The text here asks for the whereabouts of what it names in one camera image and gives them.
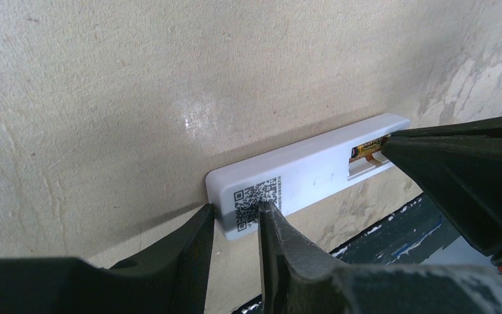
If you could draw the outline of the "white remote control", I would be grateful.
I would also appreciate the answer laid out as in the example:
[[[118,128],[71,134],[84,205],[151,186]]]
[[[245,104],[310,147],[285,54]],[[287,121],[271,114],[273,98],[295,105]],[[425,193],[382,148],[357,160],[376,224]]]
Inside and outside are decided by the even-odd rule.
[[[288,216],[392,167],[381,151],[351,162],[351,150],[409,126],[384,113],[211,171],[205,182],[219,229],[236,240],[258,229],[262,201]]]

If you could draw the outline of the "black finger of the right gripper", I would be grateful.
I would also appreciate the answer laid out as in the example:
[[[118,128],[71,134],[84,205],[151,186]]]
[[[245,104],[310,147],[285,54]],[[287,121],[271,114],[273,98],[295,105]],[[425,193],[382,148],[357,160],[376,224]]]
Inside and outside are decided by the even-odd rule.
[[[502,266],[502,117],[397,131],[382,154],[474,249]]]

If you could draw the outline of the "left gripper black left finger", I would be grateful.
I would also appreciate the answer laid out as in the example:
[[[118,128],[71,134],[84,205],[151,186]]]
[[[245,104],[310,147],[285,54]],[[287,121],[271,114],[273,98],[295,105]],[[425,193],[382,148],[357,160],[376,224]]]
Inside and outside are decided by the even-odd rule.
[[[0,258],[0,313],[203,313],[213,238],[206,204],[110,268],[74,257]]]

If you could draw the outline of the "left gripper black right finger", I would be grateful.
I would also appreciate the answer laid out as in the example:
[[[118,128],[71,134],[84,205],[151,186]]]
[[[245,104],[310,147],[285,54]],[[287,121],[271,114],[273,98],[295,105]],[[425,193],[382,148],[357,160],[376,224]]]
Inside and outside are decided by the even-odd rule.
[[[347,264],[258,205],[265,313],[502,313],[502,276],[478,266]]]

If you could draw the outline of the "gold battery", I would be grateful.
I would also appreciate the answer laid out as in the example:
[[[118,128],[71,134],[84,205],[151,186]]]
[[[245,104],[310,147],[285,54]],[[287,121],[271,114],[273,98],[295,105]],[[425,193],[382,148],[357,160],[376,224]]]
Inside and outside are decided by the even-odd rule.
[[[380,151],[389,138],[390,135],[385,135],[353,147],[351,150],[350,161],[353,162],[355,160],[365,158],[369,154]]]

